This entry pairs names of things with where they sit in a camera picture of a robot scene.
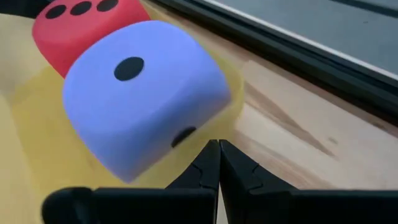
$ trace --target yellow tray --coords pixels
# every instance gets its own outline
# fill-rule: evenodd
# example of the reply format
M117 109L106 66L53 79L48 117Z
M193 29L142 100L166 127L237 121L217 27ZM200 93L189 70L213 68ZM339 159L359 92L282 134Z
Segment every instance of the yellow tray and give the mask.
M167 16L149 11L154 19L167 21ZM0 163L4 170L0 175L5 185L0 189L0 196L4 195L0 216L12 217L5 211L21 209L24 213L30 210L36 220L43 199L69 186L164 188L189 166L209 139L229 138L243 107L242 77L211 52L227 77L232 102L133 183L123 183L95 159L70 125L62 105L63 78L36 49L30 36L33 20L0 14L1 22L0 31L7 36L0 37Z

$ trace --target wooden table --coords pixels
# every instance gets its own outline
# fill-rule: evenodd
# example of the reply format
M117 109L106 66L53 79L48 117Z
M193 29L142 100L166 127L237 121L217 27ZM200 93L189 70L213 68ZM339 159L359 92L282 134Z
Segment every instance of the wooden table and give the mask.
M300 189L398 189L395 126L155 4L143 4L152 14L183 27L239 69L246 80L246 103L230 141L260 165ZM34 172L38 169L32 167L42 164L41 171L49 172L51 166L59 164L46 164L46 158L35 161L24 153L10 97L18 83L34 82L32 74L48 65L37 57L30 36L33 20L0 15L0 21L0 220L40 223L42 195L36 190L43 187L43 180L37 182ZM20 58L24 58L21 65L29 65L28 71L24 66L16 68L14 61ZM62 79L55 77L54 82L59 85ZM29 97L26 90L24 98ZM57 130L51 128L48 136L54 137ZM87 155L74 156L95 167L95 161ZM44 184L53 186L59 180L46 181ZM122 186L108 176L94 175L85 181L96 182L92 186ZM220 209L219 223L225 221Z

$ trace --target black dot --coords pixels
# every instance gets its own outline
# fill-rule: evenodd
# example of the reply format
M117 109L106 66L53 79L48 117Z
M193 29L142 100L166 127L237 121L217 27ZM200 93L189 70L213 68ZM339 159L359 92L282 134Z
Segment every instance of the black dot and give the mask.
M144 60L140 57L129 57L114 69L114 76L120 81L127 81L139 75L144 68Z
M74 16L79 16L90 10L90 8L91 8L91 2L89 1L79 2L70 10L70 14Z
M65 5L54 6L45 14L45 17L47 19L55 19L58 16L61 16L65 10L67 10Z
M99 12L106 12L106 11L111 10L117 4L118 4L118 0L102 0L100 3L98 3L97 10Z
M172 147L177 146L180 144L184 139L186 139L189 135L192 134L192 132L196 131L195 127L187 127L184 130L182 130L173 140L172 142Z

